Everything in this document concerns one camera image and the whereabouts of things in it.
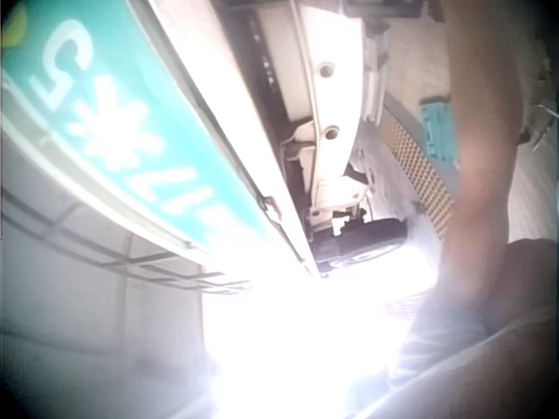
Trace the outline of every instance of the wheel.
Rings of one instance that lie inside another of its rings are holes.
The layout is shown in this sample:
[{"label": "wheel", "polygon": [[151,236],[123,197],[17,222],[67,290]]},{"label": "wheel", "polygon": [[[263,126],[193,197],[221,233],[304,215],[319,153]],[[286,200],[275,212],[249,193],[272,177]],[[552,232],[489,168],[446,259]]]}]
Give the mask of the wheel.
[{"label": "wheel", "polygon": [[347,268],[379,258],[404,244],[407,233],[406,224],[396,218],[375,220],[342,230],[335,238],[340,256],[329,263],[334,268]]},{"label": "wheel", "polygon": [[353,223],[335,237],[324,237],[314,245],[321,272],[347,268],[378,258],[400,247],[407,238],[407,225],[396,218]]}]

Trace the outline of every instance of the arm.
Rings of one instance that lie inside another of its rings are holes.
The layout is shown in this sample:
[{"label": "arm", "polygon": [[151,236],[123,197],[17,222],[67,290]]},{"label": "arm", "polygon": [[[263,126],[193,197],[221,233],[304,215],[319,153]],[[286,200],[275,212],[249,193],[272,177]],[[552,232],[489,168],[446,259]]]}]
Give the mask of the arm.
[{"label": "arm", "polygon": [[507,201],[522,123],[521,86],[494,0],[443,0],[460,186],[436,292],[477,308],[508,241]]}]

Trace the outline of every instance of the printed number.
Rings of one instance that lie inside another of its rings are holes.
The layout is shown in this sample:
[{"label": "printed number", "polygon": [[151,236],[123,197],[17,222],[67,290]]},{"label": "printed number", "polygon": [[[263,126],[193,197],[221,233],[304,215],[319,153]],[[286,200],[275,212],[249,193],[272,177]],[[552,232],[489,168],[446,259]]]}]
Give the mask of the printed number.
[{"label": "printed number", "polygon": [[153,203],[157,201],[157,195],[153,191],[154,186],[190,182],[195,180],[197,176],[198,173],[194,168],[173,168],[132,176],[128,178],[127,184],[138,196]]},{"label": "printed number", "polygon": [[188,207],[197,203],[203,203],[213,196],[213,189],[206,186],[164,203],[161,209],[172,216],[181,216]]},{"label": "printed number", "polygon": [[43,54],[43,65],[45,66],[46,74],[54,82],[53,89],[49,92],[35,75],[31,75],[29,78],[31,88],[52,112],[58,109],[60,103],[70,92],[74,84],[74,80],[68,73],[60,70],[55,62],[60,48],[66,42],[71,41],[78,47],[75,57],[76,63],[79,65],[79,68],[86,70],[93,59],[91,36],[84,25],[77,20],[66,20],[49,37],[46,42],[45,53]]}]

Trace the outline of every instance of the perforated metal panel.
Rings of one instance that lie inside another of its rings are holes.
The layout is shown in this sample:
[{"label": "perforated metal panel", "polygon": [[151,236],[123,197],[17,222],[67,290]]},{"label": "perforated metal panel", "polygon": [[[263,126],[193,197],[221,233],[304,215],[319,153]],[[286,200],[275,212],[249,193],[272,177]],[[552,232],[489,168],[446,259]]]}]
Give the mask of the perforated metal panel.
[{"label": "perforated metal panel", "polygon": [[386,109],[380,123],[380,137],[396,158],[416,190],[425,213],[442,240],[452,213],[453,200],[421,147]]}]

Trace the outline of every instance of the sign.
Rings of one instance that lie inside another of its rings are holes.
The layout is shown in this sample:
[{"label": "sign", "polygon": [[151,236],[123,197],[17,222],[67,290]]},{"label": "sign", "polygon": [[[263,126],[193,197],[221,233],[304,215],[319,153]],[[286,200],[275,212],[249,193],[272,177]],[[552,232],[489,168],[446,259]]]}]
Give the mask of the sign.
[{"label": "sign", "polygon": [[219,260],[295,260],[124,1],[25,2],[4,34],[3,88],[44,141]]}]

